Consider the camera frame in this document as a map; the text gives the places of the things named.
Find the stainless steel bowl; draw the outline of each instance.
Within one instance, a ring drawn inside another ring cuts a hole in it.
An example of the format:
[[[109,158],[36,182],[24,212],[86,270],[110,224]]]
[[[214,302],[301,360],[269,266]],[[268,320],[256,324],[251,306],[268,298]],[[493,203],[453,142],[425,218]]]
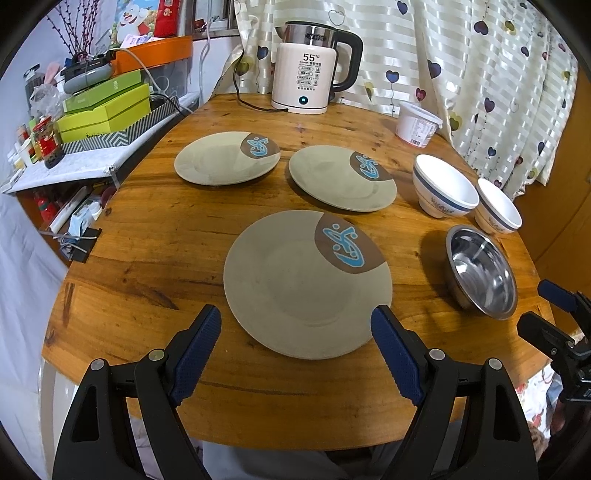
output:
[[[506,320],[517,306],[517,285],[507,259],[480,230],[457,225],[447,233],[446,281],[466,310]]]

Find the orange tray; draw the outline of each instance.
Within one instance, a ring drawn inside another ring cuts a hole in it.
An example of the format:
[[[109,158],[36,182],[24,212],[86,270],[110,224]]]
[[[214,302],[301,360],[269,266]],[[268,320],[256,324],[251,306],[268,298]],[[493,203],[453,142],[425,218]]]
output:
[[[185,37],[165,38],[130,47],[129,50],[135,53],[146,67],[158,67],[172,61],[191,57],[193,55],[193,37],[187,35]],[[115,60],[111,62],[111,65],[115,69],[114,76],[141,68],[135,58],[126,51],[120,50],[116,52]]]

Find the gray device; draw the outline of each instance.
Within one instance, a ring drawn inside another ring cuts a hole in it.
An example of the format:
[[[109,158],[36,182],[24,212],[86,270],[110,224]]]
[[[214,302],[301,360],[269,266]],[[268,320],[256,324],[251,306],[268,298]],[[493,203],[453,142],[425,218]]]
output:
[[[94,68],[92,70],[82,70],[78,75],[67,80],[64,84],[64,92],[74,95],[97,83],[109,80],[113,75],[113,67],[110,63]]]

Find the plastic bag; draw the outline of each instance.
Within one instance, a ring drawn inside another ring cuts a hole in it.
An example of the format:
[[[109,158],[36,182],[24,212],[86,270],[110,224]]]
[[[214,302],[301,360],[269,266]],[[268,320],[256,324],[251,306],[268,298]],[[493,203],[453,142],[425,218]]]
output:
[[[71,97],[60,92],[56,86],[44,83],[35,87],[31,95],[31,115],[35,117],[50,116],[58,120],[64,116],[64,100]]]

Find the window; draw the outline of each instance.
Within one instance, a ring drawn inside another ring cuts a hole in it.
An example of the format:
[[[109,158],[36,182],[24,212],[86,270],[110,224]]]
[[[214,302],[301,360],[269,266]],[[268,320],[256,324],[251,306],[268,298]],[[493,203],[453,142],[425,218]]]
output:
[[[214,19],[209,27],[210,37],[239,35],[233,0],[195,0],[195,21],[205,24],[209,18]],[[193,38],[206,37],[205,30],[196,25]]]

